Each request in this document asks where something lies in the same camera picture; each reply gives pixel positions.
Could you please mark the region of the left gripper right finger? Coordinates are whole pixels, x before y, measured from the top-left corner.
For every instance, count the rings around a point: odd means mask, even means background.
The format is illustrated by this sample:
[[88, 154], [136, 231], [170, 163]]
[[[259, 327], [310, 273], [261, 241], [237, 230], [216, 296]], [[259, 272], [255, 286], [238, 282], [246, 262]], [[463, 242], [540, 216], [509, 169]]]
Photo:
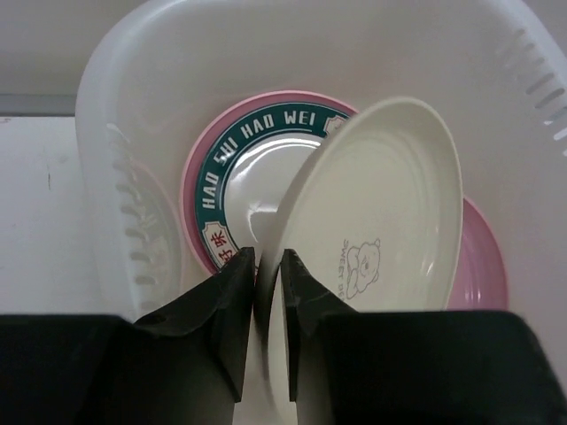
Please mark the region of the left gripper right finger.
[[286, 250], [289, 397], [301, 424], [557, 424], [540, 343], [503, 311], [358, 313]]

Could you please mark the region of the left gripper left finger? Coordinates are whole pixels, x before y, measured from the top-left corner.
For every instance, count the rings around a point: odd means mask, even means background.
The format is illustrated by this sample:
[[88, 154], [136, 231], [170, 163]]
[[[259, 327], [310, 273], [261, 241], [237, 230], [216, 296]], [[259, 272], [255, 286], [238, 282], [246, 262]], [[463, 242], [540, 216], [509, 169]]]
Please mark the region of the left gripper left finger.
[[4, 424], [229, 424], [244, 388], [253, 249], [135, 322], [3, 315]]

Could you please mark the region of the cream white plate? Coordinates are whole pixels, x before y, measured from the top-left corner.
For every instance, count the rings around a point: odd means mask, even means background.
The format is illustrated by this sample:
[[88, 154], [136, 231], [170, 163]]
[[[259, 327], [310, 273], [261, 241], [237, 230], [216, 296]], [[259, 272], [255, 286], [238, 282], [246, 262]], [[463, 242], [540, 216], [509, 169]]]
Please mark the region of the cream white plate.
[[284, 251], [357, 311], [442, 310], [459, 258], [462, 197], [453, 137], [413, 97], [355, 114], [308, 156], [265, 236], [256, 279], [262, 377], [277, 423], [297, 420], [284, 390]]

